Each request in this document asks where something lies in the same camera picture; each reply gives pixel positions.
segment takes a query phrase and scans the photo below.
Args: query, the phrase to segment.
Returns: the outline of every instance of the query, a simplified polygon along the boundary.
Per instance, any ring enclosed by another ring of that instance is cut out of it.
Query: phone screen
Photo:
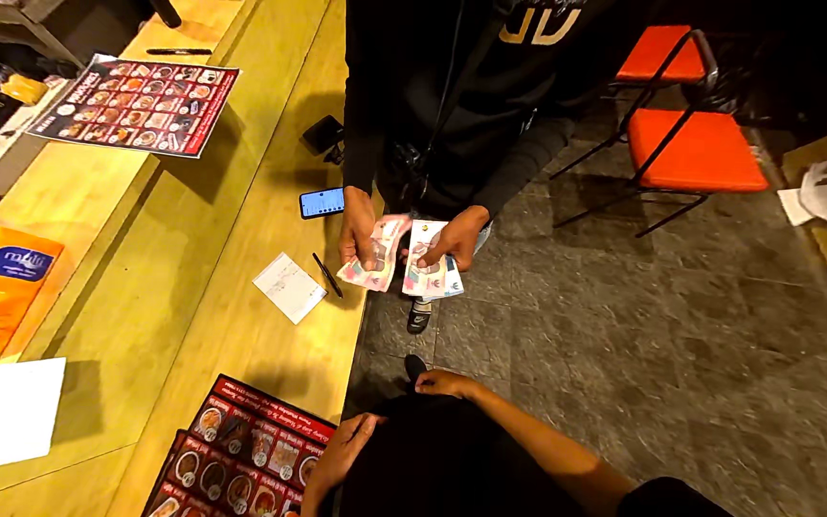
[[[337,187],[327,191],[308,192],[299,196],[299,203],[303,219],[339,214],[344,210],[344,190]]]

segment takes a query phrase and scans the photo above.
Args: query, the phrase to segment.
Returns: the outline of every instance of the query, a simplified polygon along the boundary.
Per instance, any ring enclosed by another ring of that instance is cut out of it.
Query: orange chair
[[[554,228],[647,192],[683,194],[696,198],[692,202],[681,203],[681,209],[637,233],[637,237],[642,237],[701,205],[713,192],[756,192],[767,188],[767,180],[752,156],[752,149],[731,115],[698,112],[696,103],[683,112],[641,107],[649,100],[652,89],[656,88],[672,60],[690,41],[695,41],[703,59],[703,97],[706,98],[712,92],[718,77],[713,53],[710,52],[703,32],[688,31],[675,43],[672,51],[649,79],[646,88],[621,121],[617,133],[550,176],[554,180],[604,147],[613,146],[626,135],[631,161],[636,169],[627,191],[555,224]]]
[[[646,83],[656,75],[665,56],[685,34],[691,31],[686,25],[657,25],[643,31],[639,41],[630,51],[627,60],[617,72],[618,83]],[[704,78],[706,70],[694,41],[686,41],[682,50],[662,74],[662,81],[693,85]]]

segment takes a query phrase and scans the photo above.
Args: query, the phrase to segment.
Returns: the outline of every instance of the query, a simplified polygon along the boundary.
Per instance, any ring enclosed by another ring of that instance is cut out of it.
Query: black jacket
[[[408,181],[386,167],[389,147],[422,151],[430,139],[459,1],[452,84],[506,0],[347,0],[345,186],[371,192],[377,172],[380,187]],[[427,159],[428,187],[413,203],[424,214],[449,220],[476,204],[496,215],[566,146],[570,119],[614,78],[658,2],[513,3]]]

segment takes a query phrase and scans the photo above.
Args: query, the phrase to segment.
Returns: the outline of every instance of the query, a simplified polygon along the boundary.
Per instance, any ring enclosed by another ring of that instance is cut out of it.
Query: black shirt
[[[347,475],[341,517],[584,515],[532,457],[476,405],[451,396],[396,398]],[[625,496],[618,517],[729,517],[671,477]]]
[[[460,98],[427,161],[429,188],[418,209],[444,219],[472,204],[493,216],[531,181],[566,145],[569,118],[614,78],[660,3],[460,1],[452,84],[494,9],[509,2],[512,11],[476,71],[460,79]],[[392,143],[425,149],[458,10],[459,0],[348,0],[345,185],[371,192],[376,172],[390,172]]]

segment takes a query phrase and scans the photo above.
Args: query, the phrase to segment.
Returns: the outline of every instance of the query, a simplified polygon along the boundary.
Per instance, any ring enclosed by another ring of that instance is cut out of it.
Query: black device
[[[178,15],[178,10],[171,5],[169,0],[150,0],[150,2],[152,2],[155,12],[162,18],[165,25],[171,29],[177,29],[181,26],[181,17]]]
[[[341,214],[344,211],[344,190],[342,187],[336,187],[306,192],[299,196],[299,207],[302,209],[303,219]]]
[[[340,142],[344,139],[344,125],[333,116],[327,115],[317,121],[302,134],[302,139],[316,156],[327,153],[324,156],[326,162],[340,165],[344,161],[344,151],[340,148]]]

